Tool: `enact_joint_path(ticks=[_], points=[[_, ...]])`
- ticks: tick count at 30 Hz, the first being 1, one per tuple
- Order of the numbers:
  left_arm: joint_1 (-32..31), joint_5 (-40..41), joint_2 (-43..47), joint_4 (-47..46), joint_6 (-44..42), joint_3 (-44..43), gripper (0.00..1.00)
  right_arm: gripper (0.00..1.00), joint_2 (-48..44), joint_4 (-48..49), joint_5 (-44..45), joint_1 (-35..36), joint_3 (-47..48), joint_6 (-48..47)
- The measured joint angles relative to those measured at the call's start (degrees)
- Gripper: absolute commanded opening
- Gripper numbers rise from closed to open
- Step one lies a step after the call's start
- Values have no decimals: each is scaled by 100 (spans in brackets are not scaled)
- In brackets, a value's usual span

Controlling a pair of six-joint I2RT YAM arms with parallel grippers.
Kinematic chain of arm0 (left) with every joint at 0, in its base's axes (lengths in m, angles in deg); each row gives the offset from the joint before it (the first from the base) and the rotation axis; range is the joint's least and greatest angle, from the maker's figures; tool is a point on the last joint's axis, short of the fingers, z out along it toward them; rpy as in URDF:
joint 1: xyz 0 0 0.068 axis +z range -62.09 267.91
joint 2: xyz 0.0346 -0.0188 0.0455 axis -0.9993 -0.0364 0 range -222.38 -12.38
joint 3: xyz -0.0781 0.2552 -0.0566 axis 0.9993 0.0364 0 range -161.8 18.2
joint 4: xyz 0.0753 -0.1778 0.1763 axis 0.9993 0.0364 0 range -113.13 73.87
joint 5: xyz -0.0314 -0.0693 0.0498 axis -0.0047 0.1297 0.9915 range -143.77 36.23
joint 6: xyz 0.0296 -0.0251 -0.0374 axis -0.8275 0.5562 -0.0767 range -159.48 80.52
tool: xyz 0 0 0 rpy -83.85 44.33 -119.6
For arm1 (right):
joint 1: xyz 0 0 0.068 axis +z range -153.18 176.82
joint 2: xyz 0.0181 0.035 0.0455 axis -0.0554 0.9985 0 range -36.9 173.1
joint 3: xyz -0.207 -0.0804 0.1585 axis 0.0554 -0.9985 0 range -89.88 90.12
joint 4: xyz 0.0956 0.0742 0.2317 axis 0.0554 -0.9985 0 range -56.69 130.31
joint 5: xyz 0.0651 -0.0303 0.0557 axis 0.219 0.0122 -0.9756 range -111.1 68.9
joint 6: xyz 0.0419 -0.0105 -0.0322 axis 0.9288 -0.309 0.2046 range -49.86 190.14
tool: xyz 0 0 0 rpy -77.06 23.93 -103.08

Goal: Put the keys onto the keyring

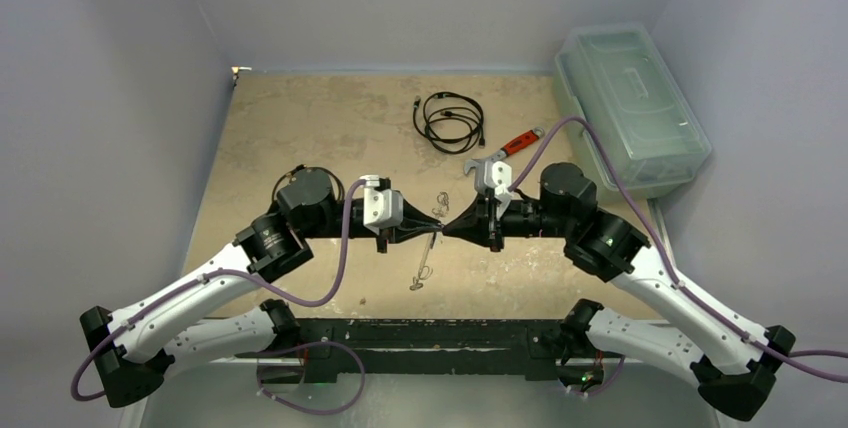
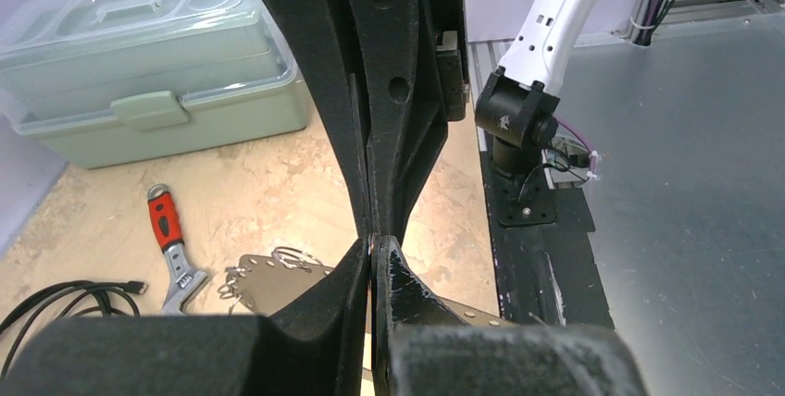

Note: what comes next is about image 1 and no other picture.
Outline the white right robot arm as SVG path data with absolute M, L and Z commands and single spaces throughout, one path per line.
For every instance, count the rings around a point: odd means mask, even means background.
M 750 421 L 770 395 L 794 335 L 763 327 L 664 266 L 660 251 L 625 219 L 600 208 L 596 186 L 572 163 L 547 166 L 539 198 L 507 192 L 511 169 L 492 164 L 490 179 L 443 233 L 498 252 L 507 237 L 561 238 L 581 271 L 638 298 L 665 319 L 639 322 L 598 302 L 579 300 L 560 331 L 539 343 L 567 361 L 589 351 L 650 364 L 693 386 L 720 413 Z

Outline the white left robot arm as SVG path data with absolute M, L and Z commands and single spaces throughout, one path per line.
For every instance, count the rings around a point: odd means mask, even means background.
M 268 210 L 201 266 L 125 307 L 84 312 L 83 367 L 96 369 L 101 396 L 122 408 L 194 364 L 265 350 L 287 356 L 298 343 L 290 306 L 320 307 L 337 294 L 353 239 L 371 238 L 385 252 L 441 228 L 386 177 L 344 187 L 326 168 L 297 166 L 277 181 Z M 312 259 L 311 239 L 337 240 L 339 259 L 327 293 L 305 299 L 276 283 Z

